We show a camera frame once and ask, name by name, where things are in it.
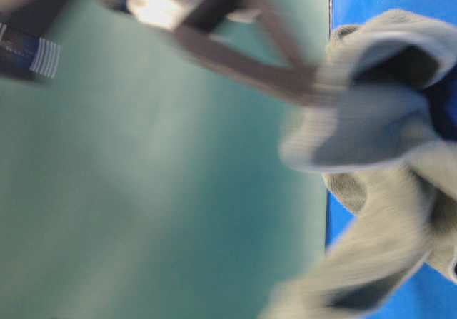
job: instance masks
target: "blue surface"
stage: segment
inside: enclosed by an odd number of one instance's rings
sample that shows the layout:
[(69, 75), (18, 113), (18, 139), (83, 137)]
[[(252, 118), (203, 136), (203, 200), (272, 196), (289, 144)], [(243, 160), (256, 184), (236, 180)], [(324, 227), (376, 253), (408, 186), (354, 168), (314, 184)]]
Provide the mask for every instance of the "blue surface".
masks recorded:
[[(363, 23), (389, 9), (404, 9), (457, 24), (456, 0), (333, 0), (332, 28)], [(457, 139), (457, 83), (452, 73), (441, 83), (441, 93), (430, 97), (436, 129), (446, 138)], [(329, 197), (328, 234), (333, 241), (352, 215)], [(425, 265), (370, 319), (457, 318), (457, 286)]]

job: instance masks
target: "teal surface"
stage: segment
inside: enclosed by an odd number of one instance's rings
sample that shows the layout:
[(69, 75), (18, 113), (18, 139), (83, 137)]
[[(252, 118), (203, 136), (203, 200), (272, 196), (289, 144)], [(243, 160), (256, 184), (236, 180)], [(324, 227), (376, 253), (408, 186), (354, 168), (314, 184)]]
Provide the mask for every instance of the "teal surface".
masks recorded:
[[(280, 4), (318, 59), (327, 0)], [(0, 318), (255, 318), (324, 250), (321, 179), (278, 159), (293, 108), (72, 5), (57, 77), (0, 82)], [(277, 61), (255, 28), (221, 34)]]

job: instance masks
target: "white stripe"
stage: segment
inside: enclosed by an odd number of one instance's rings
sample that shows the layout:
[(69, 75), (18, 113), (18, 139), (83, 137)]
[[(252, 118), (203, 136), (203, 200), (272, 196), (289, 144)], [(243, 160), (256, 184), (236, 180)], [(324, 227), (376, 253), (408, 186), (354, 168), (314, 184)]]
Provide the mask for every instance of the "white stripe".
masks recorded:
[(8, 26), (6, 24), (0, 24), (0, 42), (3, 39), (3, 35), (5, 34), (7, 27)]
[(38, 69), (41, 65), (41, 60), (43, 59), (43, 52), (44, 52), (44, 40), (40, 39), (39, 45), (38, 45), (38, 52), (36, 53), (34, 62), (31, 66), (31, 70), (36, 73), (38, 73)]
[(43, 74), (45, 76), (49, 76), (49, 73), (52, 70), (55, 54), (56, 54), (56, 44), (49, 42), (49, 58), (48, 58), (48, 63), (46, 64), (46, 69), (43, 72)]
[(51, 77), (55, 77), (56, 73), (57, 73), (57, 67), (59, 67), (59, 60), (60, 60), (60, 54), (61, 54), (61, 51), (62, 51), (62, 47), (60, 45), (57, 45), (57, 54), (56, 54), (56, 61), (55, 61), (55, 64), (54, 64), (54, 68), (51, 72)]
[(44, 55), (43, 55), (43, 61), (41, 62), (41, 65), (39, 67), (38, 72), (41, 75), (44, 75), (44, 71), (46, 70), (48, 63), (49, 63), (49, 53), (51, 51), (51, 48), (49, 47), (49, 42), (47, 40), (44, 41)]

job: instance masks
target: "gray cloth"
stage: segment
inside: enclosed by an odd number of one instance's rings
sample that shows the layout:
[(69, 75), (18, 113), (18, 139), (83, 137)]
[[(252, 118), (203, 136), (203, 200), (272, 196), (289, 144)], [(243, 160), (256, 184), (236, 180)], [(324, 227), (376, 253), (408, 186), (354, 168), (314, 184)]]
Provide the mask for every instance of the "gray cloth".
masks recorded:
[(424, 263), (457, 283), (457, 143), (434, 131), (421, 94), (456, 64), (457, 29), (388, 11), (336, 30), (327, 56), (316, 85), (338, 103), (305, 108), (281, 156), (322, 173), (358, 218), (262, 318), (357, 318)]

